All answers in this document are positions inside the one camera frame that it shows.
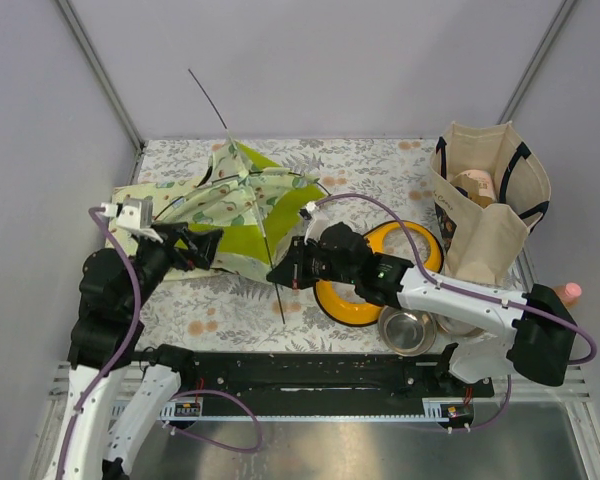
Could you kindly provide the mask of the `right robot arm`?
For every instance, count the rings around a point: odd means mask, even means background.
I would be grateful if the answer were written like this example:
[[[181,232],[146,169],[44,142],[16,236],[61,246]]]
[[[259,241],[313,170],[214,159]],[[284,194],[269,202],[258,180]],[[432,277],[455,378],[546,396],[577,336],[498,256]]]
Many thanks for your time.
[[[422,273],[410,260],[389,255],[378,230],[363,236],[344,223],[318,239],[295,236],[268,281],[292,289],[321,281],[349,284],[366,302],[401,311],[424,311],[469,324],[485,338],[453,347],[435,383],[455,396],[485,377],[513,372],[549,387],[563,384],[576,323],[550,287],[502,290]]]

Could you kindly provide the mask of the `green avocado pet tent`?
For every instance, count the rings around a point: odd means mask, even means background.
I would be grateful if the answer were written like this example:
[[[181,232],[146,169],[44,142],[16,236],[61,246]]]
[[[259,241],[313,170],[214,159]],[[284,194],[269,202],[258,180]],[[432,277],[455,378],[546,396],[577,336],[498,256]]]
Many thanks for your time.
[[[323,197],[317,177],[282,167],[227,134],[199,183],[159,216],[194,233],[220,229],[211,268],[264,283],[299,223],[298,210]]]

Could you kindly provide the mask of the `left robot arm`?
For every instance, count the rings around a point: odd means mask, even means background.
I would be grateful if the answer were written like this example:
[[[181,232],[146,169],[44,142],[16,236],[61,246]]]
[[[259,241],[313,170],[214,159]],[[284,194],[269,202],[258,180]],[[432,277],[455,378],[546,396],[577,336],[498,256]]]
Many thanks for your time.
[[[172,270],[207,270],[223,232],[157,224],[158,240],[140,237],[134,255],[113,242],[83,264],[78,320],[71,332],[69,389],[48,479],[126,479],[168,399],[196,386],[191,351],[162,345],[121,416],[111,409],[136,349],[142,306]]]

